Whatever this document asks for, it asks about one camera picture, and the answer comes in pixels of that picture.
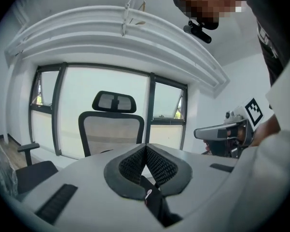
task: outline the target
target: mesh chair back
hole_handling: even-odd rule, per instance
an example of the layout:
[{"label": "mesh chair back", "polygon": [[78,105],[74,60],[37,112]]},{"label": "mesh chair back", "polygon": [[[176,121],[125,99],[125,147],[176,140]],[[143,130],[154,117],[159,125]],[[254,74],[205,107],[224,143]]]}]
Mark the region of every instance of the mesh chair back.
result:
[{"label": "mesh chair back", "polygon": [[96,111],[132,114],[136,111],[136,103],[130,95],[100,91],[92,103],[92,108]]},{"label": "mesh chair back", "polygon": [[78,123],[86,157],[142,141],[144,120],[138,115],[84,112]]}]

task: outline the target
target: black slot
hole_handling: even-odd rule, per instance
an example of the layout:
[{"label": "black slot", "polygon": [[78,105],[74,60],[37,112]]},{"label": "black slot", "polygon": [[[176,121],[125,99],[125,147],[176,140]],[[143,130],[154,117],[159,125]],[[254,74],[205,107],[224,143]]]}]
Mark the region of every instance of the black slot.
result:
[{"label": "black slot", "polygon": [[211,164],[210,167],[215,168],[215,169],[219,169],[221,171],[228,172],[228,173],[231,173],[234,169],[234,167],[230,167],[230,166],[226,166],[226,165],[222,165],[222,164],[217,164],[217,163]]},{"label": "black slot", "polygon": [[54,224],[78,187],[64,184],[37,212],[44,221]]}]

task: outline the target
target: ceiling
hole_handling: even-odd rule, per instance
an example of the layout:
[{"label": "ceiling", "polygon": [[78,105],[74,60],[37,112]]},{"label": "ceiling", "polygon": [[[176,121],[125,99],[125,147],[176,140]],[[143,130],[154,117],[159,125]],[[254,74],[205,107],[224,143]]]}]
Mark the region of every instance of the ceiling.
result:
[{"label": "ceiling", "polygon": [[[129,0],[18,0],[19,6],[32,25],[48,16],[64,10],[92,6],[124,6]],[[135,0],[134,9],[138,9],[144,0]],[[174,5],[173,0],[145,0],[146,12],[161,17],[183,28],[188,18]],[[214,31],[204,30],[212,37],[211,44],[199,42],[224,66],[241,58],[260,52],[256,34],[256,20],[251,9],[245,6],[243,12],[232,13],[221,18],[219,27]]]}]

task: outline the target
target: mesh pad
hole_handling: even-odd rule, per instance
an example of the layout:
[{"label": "mesh pad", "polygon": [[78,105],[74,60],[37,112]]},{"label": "mesh pad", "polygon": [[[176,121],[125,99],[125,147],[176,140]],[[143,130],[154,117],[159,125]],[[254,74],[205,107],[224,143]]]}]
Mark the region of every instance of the mesh pad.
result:
[{"label": "mesh pad", "polygon": [[119,164],[119,171],[123,177],[135,184],[140,184],[141,173],[146,165],[145,148],[137,151]]},{"label": "mesh pad", "polygon": [[144,120],[137,115],[84,112],[79,129],[85,156],[140,144]]},{"label": "mesh pad", "polygon": [[147,149],[147,166],[159,186],[169,181],[178,171],[176,164],[149,148]]},{"label": "mesh pad", "polygon": [[192,178],[192,168],[185,161],[157,146],[140,144],[106,164],[105,181],[121,197],[144,200],[146,192],[140,180],[145,165],[164,197],[181,193]]},{"label": "mesh pad", "polygon": [[88,117],[84,121],[91,155],[136,144],[139,121],[123,118]]}]

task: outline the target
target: wooden floor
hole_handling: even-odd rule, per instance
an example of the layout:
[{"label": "wooden floor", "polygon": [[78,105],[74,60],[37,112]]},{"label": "wooden floor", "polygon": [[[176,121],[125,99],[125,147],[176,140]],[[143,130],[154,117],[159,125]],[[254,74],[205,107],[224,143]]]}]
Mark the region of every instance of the wooden floor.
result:
[{"label": "wooden floor", "polygon": [[[8,156],[8,158],[10,159],[15,170],[24,168],[27,166],[25,154],[17,152],[18,145],[13,140],[9,138],[9,144],[6,145],[4,143],[4,139],[0,139],[0,145],[2,149],[4,150],[4,152],[6,153],[6,155]],[[32,164],[39,162],[33,157],[31,157],[31,159],[32,159]]]}]

